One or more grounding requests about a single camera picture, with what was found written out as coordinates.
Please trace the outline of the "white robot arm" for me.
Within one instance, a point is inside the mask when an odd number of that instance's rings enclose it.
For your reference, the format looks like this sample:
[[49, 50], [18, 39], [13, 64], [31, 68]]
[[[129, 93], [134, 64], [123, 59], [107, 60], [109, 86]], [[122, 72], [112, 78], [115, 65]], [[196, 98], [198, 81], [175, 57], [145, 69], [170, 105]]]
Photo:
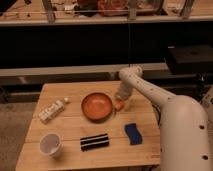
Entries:
[[121, 69], [116, 97], [127, 100], [136, 89], [160, 109], [161, 171], [213, 171], [208, 116], [202, 105], [144, 80], [142, 74], [140, 66]]

